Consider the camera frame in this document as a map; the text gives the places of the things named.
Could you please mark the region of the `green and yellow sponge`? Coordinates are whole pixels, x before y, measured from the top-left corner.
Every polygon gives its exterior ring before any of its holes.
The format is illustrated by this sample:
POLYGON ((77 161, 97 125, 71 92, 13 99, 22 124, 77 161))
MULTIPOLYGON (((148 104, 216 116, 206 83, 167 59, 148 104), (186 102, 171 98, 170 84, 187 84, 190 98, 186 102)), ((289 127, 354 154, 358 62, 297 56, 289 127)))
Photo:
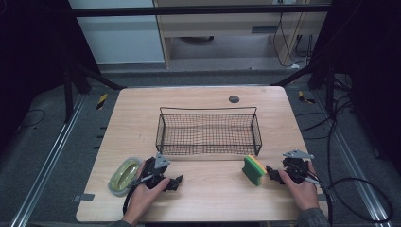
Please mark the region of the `green and yellow sponge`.
POLYGON ((256 186, 261 184, 261 178, 267 174, 267 170, 263 165, 252 155, 247 155, 244 158, 243 173, 256 186))

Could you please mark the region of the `person's left hand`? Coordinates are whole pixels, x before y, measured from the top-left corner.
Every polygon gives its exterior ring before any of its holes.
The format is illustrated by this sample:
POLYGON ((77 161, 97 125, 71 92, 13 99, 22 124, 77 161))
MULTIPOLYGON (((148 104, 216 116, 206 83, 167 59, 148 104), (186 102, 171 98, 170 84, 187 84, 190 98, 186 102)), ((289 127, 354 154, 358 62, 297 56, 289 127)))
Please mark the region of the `person's left hand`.
POLYGON ((151 189, 147 188, 144 183, 140 183, 131 195, 129 206, 122 220, 130 226, 136 226, 169 182, 169 178, 164 178, 151 189))

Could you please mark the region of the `black horizontal frame bar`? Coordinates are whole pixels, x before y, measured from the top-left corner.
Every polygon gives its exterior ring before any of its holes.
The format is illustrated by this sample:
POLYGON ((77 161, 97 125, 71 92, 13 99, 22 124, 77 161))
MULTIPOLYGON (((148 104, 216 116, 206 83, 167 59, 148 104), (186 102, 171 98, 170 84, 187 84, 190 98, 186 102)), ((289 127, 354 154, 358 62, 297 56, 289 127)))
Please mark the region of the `black horizontal frame bar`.
POLYGON ((244 5, 244 6, 190 6, 122 9, 71 9, 68 14, 77 17, 102 16, 148 16, 148 15, 191 15, 232 13, 281 13, 281 12, 325 12, 330 4, 306 5, 244 5))

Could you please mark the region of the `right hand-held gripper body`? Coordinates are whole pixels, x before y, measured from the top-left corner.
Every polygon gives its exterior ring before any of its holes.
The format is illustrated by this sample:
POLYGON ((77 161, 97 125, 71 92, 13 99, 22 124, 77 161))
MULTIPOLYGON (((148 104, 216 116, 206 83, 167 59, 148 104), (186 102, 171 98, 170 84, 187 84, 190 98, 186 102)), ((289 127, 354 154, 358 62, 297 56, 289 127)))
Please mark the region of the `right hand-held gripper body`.
POLYGON ((303 181, 311 183, 315 181, 309 173, 308 168, 308 161, 314 158, 312 154, 295 149, 285 152, 283 156, 285 157, 283 160, 283 166, 291 180, 297 184, 300 184, 303 181))

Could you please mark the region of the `black metal stand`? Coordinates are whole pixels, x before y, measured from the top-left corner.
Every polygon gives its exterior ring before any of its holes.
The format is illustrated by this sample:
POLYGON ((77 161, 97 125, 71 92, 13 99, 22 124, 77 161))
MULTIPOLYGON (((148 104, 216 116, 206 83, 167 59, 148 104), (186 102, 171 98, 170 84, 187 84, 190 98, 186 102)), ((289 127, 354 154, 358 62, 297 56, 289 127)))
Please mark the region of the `black metal stand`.
POLYGON ((311 90, 320 89, 325 84, 325 110, 330 116, 334 115, 334 67, 330 61, 314 60, 309 65, 293 73, 286 79, 272 84, 272 86, 285 87, 292 81, 310 74, 307 87, 311 90))
POLYGON ((70 121, 74 113, 73 86, 76 86, 80 94, 88 94, 92 89, 91 85, 86 79, 87 77, 95 79, 114 90, 124 89, 124 86, 105 79, 100 73, 97 73, 78 63, 67 63, 62 68, 62 77, 65 98, 65 123, 70 121))

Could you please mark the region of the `light wooden desk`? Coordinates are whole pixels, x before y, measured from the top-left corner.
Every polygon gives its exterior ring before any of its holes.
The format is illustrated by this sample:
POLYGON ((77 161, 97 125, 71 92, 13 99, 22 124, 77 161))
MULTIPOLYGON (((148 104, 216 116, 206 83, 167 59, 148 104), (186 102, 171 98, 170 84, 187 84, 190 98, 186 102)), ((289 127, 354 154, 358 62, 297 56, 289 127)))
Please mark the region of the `light wooden desk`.
MULTIPOLYGON (((331 0, 152 0, 156 7, 312 5, 331 0)), ((317 35, 325 12, 232 13, 160 15, 157 17, 164 38, 268 35, 278 60, 288 64, 300 35, 317 35)))

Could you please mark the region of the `person's right hand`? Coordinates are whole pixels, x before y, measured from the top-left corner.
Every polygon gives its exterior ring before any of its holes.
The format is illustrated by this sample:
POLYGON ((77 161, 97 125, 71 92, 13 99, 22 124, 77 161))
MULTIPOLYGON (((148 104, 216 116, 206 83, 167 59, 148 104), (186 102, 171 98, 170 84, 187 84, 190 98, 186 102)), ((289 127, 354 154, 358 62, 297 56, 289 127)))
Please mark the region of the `person's right hand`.
POLYGON ((301 211, 320 207, 315 184, 310 182, 296 184, 284 169, 279 169, 278 172, 301 211))

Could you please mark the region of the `yellow and black floor tape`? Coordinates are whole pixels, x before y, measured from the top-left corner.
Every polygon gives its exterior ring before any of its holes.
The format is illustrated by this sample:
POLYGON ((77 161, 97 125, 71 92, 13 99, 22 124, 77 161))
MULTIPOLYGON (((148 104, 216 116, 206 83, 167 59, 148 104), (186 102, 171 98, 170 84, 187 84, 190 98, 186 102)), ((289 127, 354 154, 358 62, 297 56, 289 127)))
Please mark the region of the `yellow and black floor tape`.
POLYGON ((304 93, 302 91, 298 91, 298 98, 308 104, 315 104, 315 100, 312 98, 308 99, 305 97, 304 93))
POLYGON ((107 97, 108 97, 108 94, 107 94, 107 93, 104 93, 104 94, 102 94, 102 95, 100 96, 99 101, 98 101, 98 103, 97 103, 97 105, 96 105, 96 109, 97 109, 97 110, 101 110, 101 109, 102 109, 102 107, 103 107, 103 105, 104 105, 104 103, 105 103, 107 97))

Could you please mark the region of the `black curtain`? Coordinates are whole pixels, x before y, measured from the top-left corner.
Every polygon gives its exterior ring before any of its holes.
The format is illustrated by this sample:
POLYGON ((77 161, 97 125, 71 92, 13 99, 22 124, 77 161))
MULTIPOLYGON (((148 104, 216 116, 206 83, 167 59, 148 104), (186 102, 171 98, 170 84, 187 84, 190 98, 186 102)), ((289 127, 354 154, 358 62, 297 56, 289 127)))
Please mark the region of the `black curtain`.
POLYGON ((61 64, 36 9, 70 9, 69 0, 0 0, 0 156, 32 99, 62 85, 61 64))
POLYGON ((332 0, 313 58, 351 77, 364 122, 401 174, 401 0, 332 0))

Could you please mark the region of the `aluminium floor rail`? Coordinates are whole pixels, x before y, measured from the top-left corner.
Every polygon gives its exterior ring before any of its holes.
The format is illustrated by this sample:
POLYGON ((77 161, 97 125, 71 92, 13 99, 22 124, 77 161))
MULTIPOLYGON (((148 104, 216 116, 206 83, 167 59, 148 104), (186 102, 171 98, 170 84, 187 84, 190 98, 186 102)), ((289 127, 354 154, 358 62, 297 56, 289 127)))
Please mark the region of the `aluminium floor rail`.
POLYGON ((33 185, 31 186, 29 192, 27 193, 24 202, 22 203, 22 205, 18 209, 18 212, 12 219, 10 227, 26 227, 31 217, 31 214, 37 205, 39 198, 43 194, 48 179, 52 174, 53 169, 59 160, 59 157, 62 154, 65 144, 69 139, 73 128, 76 125, 76 122, 81 113, 85 99, 86 95, 78 95, 77 102, 74 105, 73 113, 70 119, 63 124, 61 131, 56 141, 54 142, 51 150, 49 151, 49 154, 47 155, 40 172, 38 173, 33 185))
POLYGON ((338 116, 344 108, 351 106, 351 102, 344 101, 343 96, 337 100, 334 100, 333 104, 329 104, 327 101, 324 101, 321 94, 316 94, 315 100, 319 107, 322 109, 324 116, 331 120, 331 122, 329 123, 330 130, 327 142, 327 167, 331 188, 335 189, 336 185, 344 182, 353 183, 357 187, 357 191, 361 196, 361 199, 363 200, 369 213, 367 221, 372 223, 375 227, 393 227, 391 222, 391 218, 393 215, 392 203, 389 200, 386 200, 387 206, 389 207, 389 211, 386 211, 381 201, 379 200, 379 197, 387 198, 386 194, 376 185, 368 181, 365 173, 362 171, 361 167, 357 163, 357 160, 353 155, 352 150, 346 143, 342 131, 340 130, 340 126, 338 124, 338 116), (330 163, 331 141, 334 141, 336 143, 342 160, 350 173, 349 178, 332 181, 330 163))

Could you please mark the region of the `white cabinet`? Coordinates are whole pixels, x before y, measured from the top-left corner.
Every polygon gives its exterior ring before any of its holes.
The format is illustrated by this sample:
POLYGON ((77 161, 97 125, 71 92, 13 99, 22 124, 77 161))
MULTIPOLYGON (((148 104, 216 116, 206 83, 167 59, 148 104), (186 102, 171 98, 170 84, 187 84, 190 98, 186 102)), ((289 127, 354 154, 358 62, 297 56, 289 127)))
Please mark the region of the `white cabinet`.
MULTIPOLYGON (((152 0, 68 0, 72 9, 153 7, 152 0)), ((78 17, 99 65, 164 63, 155 16, 78 17)))

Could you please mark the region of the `black wire basket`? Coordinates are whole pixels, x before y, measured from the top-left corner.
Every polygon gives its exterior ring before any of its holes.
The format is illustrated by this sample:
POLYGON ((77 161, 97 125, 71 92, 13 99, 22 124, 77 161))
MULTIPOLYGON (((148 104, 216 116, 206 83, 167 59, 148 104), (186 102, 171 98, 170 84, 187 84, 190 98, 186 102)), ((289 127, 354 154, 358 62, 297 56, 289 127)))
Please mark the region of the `black wire basket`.
POLYGON ((256 107, 161 107, 155 146, 164 155, 258 155, 256 107))

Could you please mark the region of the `dark object under desk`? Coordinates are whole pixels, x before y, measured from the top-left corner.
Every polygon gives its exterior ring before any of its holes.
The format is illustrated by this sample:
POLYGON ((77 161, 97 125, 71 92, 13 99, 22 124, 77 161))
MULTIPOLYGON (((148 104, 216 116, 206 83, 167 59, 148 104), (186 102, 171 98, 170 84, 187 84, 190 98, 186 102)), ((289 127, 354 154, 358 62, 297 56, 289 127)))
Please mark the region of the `dark object under desk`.
POLYGON ((189 44, 204 44, 212 42, 215 37, 214 36, 207 36, 207 37, 180 37, 183 42, 189 44))

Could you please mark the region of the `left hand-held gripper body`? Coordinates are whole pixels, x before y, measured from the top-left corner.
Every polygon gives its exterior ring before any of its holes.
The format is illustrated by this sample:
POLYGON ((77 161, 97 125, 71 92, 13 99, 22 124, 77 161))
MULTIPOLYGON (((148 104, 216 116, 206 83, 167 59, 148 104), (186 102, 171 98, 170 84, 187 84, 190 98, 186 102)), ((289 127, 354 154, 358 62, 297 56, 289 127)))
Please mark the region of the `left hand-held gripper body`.
POLYGON ((170 164, 170 161, 160 152, 157 152, 154 157, 146 160, 145 167, 142 171, 141 182, 147 188, 154 188, 164 178, 164 173, 170 164))

